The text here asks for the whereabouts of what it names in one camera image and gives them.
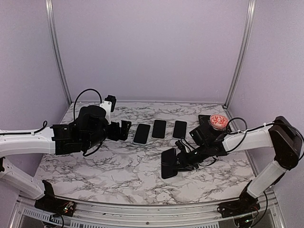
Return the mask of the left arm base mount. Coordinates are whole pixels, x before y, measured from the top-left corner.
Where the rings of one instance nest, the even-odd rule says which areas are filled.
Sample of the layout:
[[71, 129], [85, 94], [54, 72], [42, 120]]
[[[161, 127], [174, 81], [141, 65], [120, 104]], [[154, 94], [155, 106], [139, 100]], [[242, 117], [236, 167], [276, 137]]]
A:
[[42, 183], [45, 188], [44, 195], [35, 201], [34, 207], [58, 215], [72, 217], [75, 212], [76, 203], [55, 197], [51, 183], [46, 180], [42, 180]]

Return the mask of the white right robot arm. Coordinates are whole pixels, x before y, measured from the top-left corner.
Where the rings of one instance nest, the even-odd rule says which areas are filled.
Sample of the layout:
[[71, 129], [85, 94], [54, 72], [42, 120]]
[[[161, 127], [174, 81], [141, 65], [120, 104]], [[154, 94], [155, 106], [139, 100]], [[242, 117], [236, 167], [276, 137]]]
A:
[[240, 151], [273, 151], [270, 163], [243, 189], [235, 208], [245, 213], [254, 205], [266, 189], [278, 182], [284, 174], [295, 168], [304, 157], [304, 136], [283, 116], [258, 127], [216, 133], [210, 129], [196, 128], [192, 137], [197, 148], [185, 152], [182, 144], [177, 145], [180, 153], [176, 155], [173, 170], [185, 171], [198, 168], [199, 163], [213, 156], [226, 156]]

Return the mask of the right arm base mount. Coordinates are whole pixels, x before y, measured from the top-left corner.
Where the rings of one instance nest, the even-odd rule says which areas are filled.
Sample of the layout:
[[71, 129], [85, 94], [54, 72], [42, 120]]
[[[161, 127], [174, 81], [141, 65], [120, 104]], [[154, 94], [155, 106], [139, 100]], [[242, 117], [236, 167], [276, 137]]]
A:
[[259, 210], [260, 205], [258, 199], [249, 195], [246, 190], [241, 192], [239, 199], [222, 202], [218, 204], [217, 207], [217, 212], [221, 214], [222, 218], [238, 216]]

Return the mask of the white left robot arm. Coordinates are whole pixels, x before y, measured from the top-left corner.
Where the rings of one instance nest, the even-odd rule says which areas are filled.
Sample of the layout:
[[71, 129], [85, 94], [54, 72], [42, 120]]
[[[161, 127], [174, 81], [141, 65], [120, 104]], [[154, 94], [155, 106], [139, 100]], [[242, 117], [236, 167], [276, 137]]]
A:
[[66, 155], [82, 152], [87, 157], [97, 152], [103, 142], [125, 141], [132, 123], [112, 122], [111, 108], [97, 105], [82, 107], [78, 117], [68, 124], [54, 124], [30, 131], [0, 132], [0, 178], [11, 186], [40, 200], [49, 211], [56, 211], [60, 201], [52, 185], [38, 180], [14, 166], [8, 156], [24, 154]]

